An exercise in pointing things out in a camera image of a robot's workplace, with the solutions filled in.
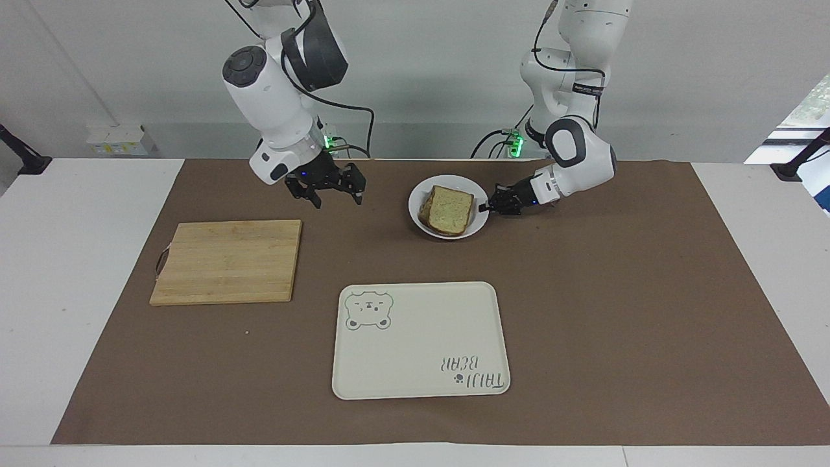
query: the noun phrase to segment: toast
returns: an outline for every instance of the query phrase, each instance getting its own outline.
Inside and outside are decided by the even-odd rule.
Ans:
[[[435,185],[417,217],[435,233],[457,237],[470,224],[474,203],[472,194]]]

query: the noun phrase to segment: wooden cutting board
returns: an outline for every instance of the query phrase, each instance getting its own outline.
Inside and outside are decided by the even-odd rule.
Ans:
[[[179,224],[150,305],[289,302],[300,220]]]

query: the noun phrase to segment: bear face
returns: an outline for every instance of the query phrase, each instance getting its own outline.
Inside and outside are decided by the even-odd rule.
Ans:
[[[355,331],[361,326],[376,326],[386,329],[392,324],[392,296],[388,293],[363,292],[346,298],[346,328]]]

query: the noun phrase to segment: white plate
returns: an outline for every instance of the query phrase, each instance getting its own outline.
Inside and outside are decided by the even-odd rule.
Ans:
[[[435,185],[439,185],[444,188],[457,189],[473,195],[474,200],[472,212],[470,213],[470,223],[467,225],[464,233],[458,235],[457,237],[450,237],[447,235],[441,235],[440,233],[435,233],[417,218],[418,211],[421,210],[421,206],[423,206],[423,204],[427,201],[427,198],[429,198],[429,194],[432,192],[432,187]],[[413,218],[415,225],[433,237],[443,238],[445,240],[458,240],[460,238],[469,237],[484,227],[484,223],[487,222],[487,218],[490,217],[490,211],[480,213],[478,212],[478,207],[486,202],[487,192],[476,182],[470,179],[465,179],[459,175],[436,175],[417,184],[412,193],[409,194],[409,216]]]

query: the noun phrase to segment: brown paper mat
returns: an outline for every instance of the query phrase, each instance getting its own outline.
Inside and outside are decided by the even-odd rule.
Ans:
[[[623,162],[451,243],[408,217],[429,176],[490,190],[541,164],[359,161],[364,205],[324,192],[317,211],[244,160],[188,160],[52,442],[830,445],[828,404],[689,164]],[[178,223],[243,219],[303,219],[292,302],[148,304]],[[334,396],[341,289],[477,280],[498,292],[506,394]]]

